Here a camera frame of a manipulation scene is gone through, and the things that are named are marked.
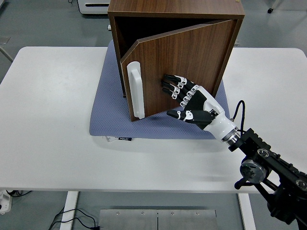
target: cabinet door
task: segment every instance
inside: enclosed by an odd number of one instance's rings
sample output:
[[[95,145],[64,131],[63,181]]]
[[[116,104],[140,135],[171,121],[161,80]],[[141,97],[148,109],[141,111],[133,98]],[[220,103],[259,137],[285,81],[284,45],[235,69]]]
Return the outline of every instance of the cabinet door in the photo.
[[[133,115],[127,65],[141,64],[145,117],[178,106],[162,92],[164,74],[179,75],[215,94],[220,84],[232,34],[234,20],[218,20],[138,39],[120,60],[130,111]]]

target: gray floor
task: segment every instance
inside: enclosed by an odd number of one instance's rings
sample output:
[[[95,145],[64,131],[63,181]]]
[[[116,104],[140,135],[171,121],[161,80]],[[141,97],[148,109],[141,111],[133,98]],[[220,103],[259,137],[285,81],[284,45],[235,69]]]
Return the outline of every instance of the gray floor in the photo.
[[[295,47],[307,54],[307,1],[285,0],[268,14],[273,0],[242,0],[246,16],[238,35],[242,47]],[[77,1],[6,0],[0,9],[0,37],[11,37],[1,45],[12,57],[24,46],[107,46],[112,39],[106,16],[84,16]],[[0,82],[10,62],[0,54]],[[32,192],[14,198],[11,212],[0,216],[0,230],[48,229],[65,204],[66,192]],[[250,195],[257,230],[296,230],[270,217],[265,200]],[[77,207],[98,220],[100,208],[111,207],[203,207],[216,209],[219,230],[243,229],[236,195],[169,193],[81,192]],[[84,223],[91,222],[83,218]],[[73,229],[84,229],[75,223]]]

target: blue mat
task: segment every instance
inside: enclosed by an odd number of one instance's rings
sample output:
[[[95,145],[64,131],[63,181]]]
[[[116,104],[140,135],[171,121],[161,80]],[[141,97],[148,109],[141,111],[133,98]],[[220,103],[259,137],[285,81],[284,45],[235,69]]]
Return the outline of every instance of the blue mat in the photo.
[[[229,110],[223,82],[216,100]],[[97,93],[92,109],[90,134],[150,139],[214,139],[213,135],[196,125],[174,119],[162,112],[139,121],[131,122],[127,99],[123,98],[113,41],[109,43]]]

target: screw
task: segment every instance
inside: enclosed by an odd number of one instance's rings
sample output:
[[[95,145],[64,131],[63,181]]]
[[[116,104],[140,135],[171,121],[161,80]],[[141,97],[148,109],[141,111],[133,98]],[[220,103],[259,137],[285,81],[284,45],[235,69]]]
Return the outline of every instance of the screw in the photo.
[[[258,149],[257,153],[262,157],[268,157],[269,156],[269,152],[266,149]]]
[[[307,191],[307,183],[305,181],[297,180],[296,185],[303,191]]]

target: metal plate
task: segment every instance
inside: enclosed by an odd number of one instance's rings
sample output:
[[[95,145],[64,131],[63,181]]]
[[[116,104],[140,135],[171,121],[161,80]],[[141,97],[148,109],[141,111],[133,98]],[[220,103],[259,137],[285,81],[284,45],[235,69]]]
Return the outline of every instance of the metal plate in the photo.
[[[0,37],[0,44],[7,44],[11,37]]]
[[[159,230],[217,230],[215,210],[158,210]]]
[[[215,210],[101,209],[104,230],[217,230]]]
[[[101,209],[99,226],[103,230],[157,230],[157,210]]]

